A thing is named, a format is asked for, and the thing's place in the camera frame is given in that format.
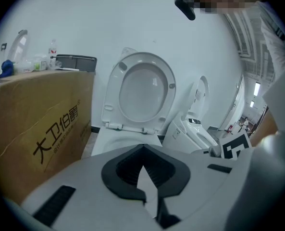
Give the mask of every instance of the smart toilet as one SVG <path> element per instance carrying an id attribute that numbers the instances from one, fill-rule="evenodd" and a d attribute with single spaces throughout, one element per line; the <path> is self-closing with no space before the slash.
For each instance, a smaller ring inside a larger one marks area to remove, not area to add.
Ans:
<path id="1" fill-rule="evenodd" d="M 168 127 L 162 143 L 165 148 L 192 153 L 217 145 L 217 142 L 201 124 L 201 119 L 209 108 L 209 84 L 205 76 L 194 79 L 181 110 Z"/>
<path id="2" fill-rule="evenodd" d="M 112 70 L 91 156 L 137 144 L 161 146 L 157 132 L 175 97 L 175 78 L 159 56 L 137 52 Z"/>

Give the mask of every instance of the white wall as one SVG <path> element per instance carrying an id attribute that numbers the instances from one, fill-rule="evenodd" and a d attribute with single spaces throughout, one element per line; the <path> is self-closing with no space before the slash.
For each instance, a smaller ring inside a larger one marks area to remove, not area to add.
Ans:
<path id="1" fill-rule="evenodd" d="M 198 10 L 196 16 L 194 22 L 189 21 L 174 0 L 20 0 L 0 25 L 0 45 L 7 42 L 8 51 L 18 31 L 27 29 L 29 56 L 46 53 L 51 39 L 56 38 L 58 53 L 97 57 L 93 126 L 101 125 L 105 89 L 123 47 L 157 54 L 176 78 L 176 97 L 167 125 L 191 86 L 191 76 L 204 74 L 211 100 L 202 120 L 207 128 L 219 126 L 224 119 L 242 68 L 221 16 Z"/>
<path id="2" fill-rule="evenodd" d="M 239 92 L 238 92 L 239 98 L 238 97 L 236 98 L 238 99 L 238 101 L 237 101 L 236 108 L 234 110 L 234 114 L 232 115 L 225 129 L 229 129 L 229 126 L 237 122 L 243 114 L 243 111 L 245 108 L 245 88 L 246 88 L 245 83 L 244 81 L 242 81 L 241 86 L 239 88 Z"/>

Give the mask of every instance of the toilet hinge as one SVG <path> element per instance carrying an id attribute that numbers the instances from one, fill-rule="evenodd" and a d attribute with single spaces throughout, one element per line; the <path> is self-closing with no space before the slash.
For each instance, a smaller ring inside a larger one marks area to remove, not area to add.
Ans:
<path id="1" fill-rule="evenodd" d="M 121 130 L 123 125 L 122 124 L 118 124 L 118 123 L 110 123 L 110 122 L 107 122 L 106 123 L 106 127 L 107 128 L 111 128 L 111 129 L 119 129 Z"/>
<path id="2" fill-rule="evenodd" d="M 149 128 L 143 128 L 142 129 L 142 133 L 145 133 L 145 134 L 155 134 L 155 130 L 154 129 L 149 129 Z"/>

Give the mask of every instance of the blue cloth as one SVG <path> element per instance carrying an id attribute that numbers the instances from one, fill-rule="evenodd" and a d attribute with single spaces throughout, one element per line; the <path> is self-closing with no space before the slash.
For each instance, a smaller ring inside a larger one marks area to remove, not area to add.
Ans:
<path id="1" fill-rule="evenodd" d="M 2 74 L 0 75 L 0 78 L 13 75 L 14 67 L 13 63 L 10 60 L 4 61 L 1 65 L 1 69 L 2 69 Z"/>

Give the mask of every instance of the toilet seat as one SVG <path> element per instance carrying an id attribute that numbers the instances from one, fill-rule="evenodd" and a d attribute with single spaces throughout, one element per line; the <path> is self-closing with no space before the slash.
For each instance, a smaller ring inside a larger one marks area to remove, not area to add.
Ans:
<path id="1" fill-rule="evenodd" d="M 102 121 L 107 128 L 155 134 L 166 121 L 175 97 L 175 78 L 159 56 L 137 52 L 113 68 Z"/>

